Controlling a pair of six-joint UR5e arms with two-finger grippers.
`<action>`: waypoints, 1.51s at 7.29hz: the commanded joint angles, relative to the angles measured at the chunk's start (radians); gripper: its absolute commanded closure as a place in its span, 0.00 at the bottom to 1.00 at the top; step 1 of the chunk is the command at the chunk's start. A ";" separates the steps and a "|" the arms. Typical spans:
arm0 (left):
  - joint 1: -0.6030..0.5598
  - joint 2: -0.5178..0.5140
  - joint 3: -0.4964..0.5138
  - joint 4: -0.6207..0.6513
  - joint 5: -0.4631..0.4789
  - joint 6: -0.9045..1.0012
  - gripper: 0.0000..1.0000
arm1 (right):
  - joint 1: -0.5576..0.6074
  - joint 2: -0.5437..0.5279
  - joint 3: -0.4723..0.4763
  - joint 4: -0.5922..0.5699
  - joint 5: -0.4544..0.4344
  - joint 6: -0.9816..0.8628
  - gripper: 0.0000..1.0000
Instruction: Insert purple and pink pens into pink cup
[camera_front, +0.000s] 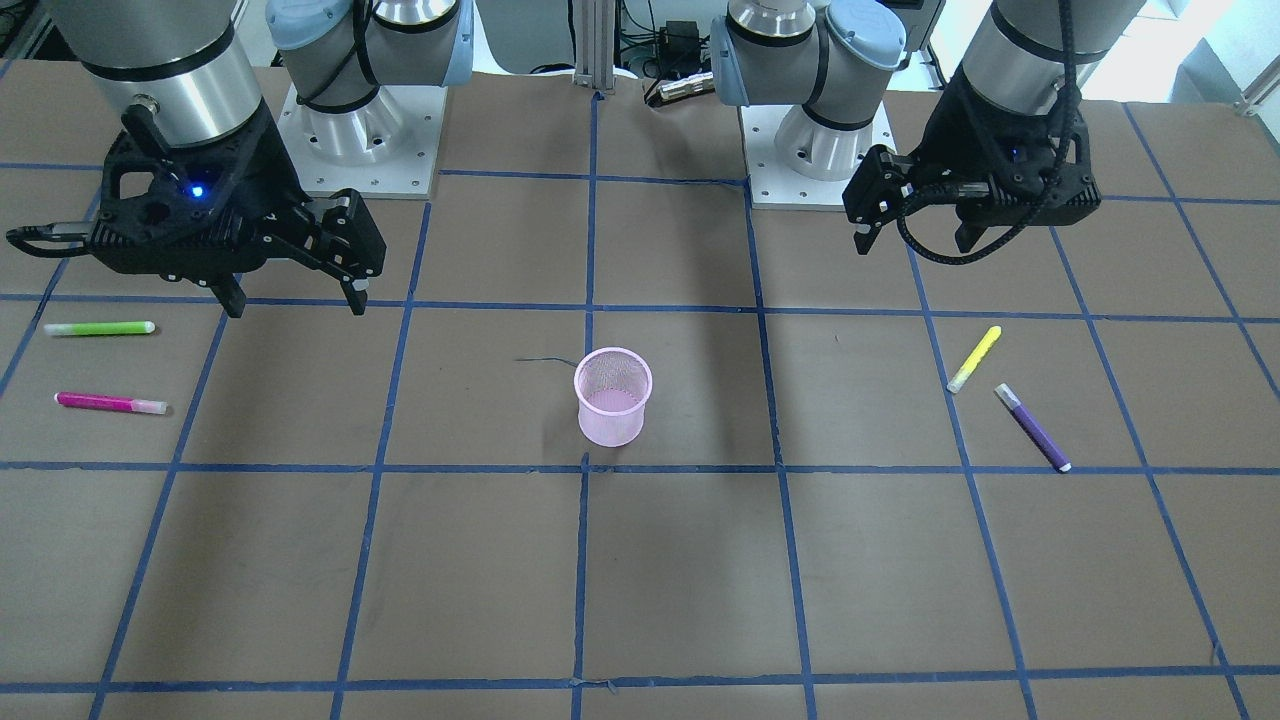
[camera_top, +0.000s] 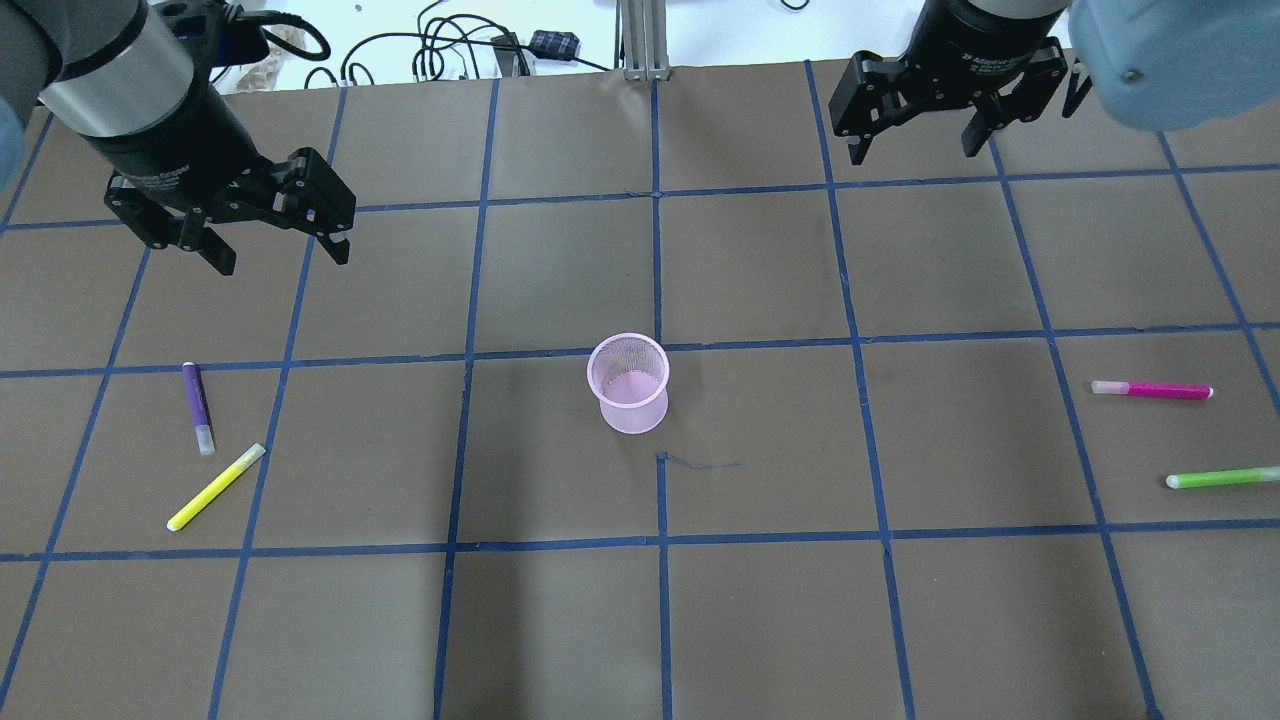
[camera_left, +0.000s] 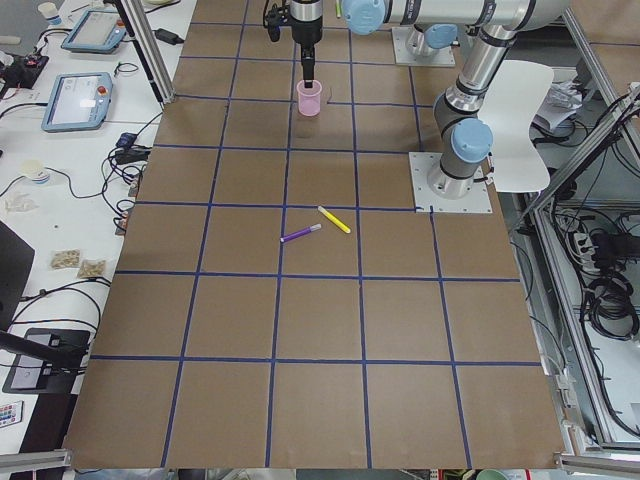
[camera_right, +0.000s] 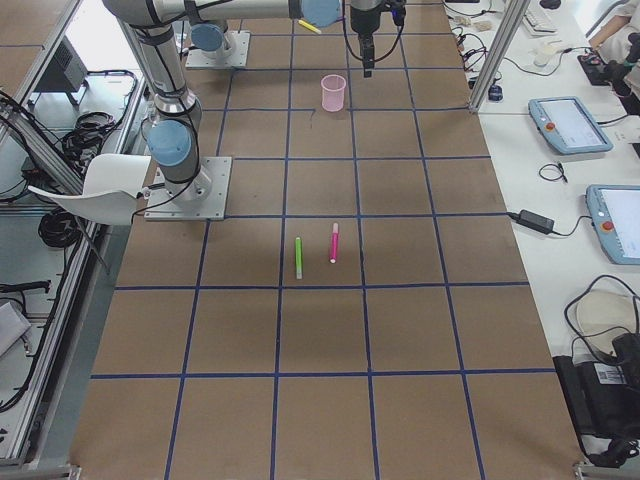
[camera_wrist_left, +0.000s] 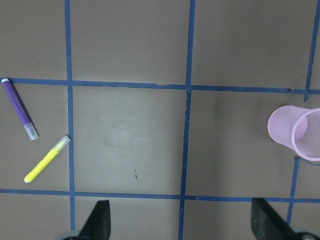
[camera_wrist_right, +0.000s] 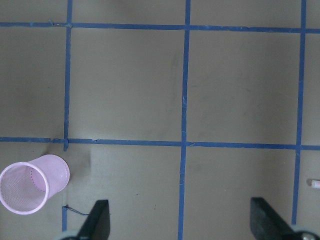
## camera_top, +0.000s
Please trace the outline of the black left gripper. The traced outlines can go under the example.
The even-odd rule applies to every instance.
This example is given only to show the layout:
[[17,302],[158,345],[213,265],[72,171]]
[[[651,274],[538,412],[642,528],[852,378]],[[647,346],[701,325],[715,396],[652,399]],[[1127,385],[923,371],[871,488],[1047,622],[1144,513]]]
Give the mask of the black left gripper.
[[[325,254],[349,263],[355,193],[315,149],[282,163],[265,158],[216,92],[195,94],[148,129],[88,142],[115,172],[104,202],[142,241],[175,241],[196,213],[211,223],[320,231]],[[237,252],[211,227],[191,245],[219,275],[234,274]]]

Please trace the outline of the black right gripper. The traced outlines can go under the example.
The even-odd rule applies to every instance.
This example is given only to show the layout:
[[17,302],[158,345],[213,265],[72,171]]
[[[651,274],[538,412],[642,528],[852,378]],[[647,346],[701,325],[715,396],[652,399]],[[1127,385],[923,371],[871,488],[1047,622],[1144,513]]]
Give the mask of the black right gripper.
[[860,50],[829,99],[833,135],[854,167],[878,133],[940,111],[970,109],[963,151],[975,158],[1014,122],[1041,118],[1068,76],[1052,29],[1066,1],[927,1],[896,56]]

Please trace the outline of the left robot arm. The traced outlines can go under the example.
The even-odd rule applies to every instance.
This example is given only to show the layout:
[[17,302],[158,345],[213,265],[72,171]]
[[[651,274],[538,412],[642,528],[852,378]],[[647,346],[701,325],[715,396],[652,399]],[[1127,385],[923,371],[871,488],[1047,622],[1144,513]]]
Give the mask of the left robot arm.
[[146,246],[175,246],[230,275],[218,224],[261,222],[349,260],[356,197],[311,147],[264,156],[212,83],[216,68],[280,49],[324,61],[332,47],[300,15],[229,1],[5,1],[3,182],[46,108],[110,164],[102,200]]

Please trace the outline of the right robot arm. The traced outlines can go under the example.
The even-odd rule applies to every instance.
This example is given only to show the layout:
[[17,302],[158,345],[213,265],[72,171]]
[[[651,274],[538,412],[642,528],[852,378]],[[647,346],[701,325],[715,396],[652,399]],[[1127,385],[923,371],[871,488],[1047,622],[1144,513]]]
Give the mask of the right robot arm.
[[919,115],[972,110],[975,156],[1060,88],[1070,117],[1089,94],[1119,123],[1178,131],[1277,96],[1275,1],[927,1],[895,59],[855,53],[829,102],[852,164]]

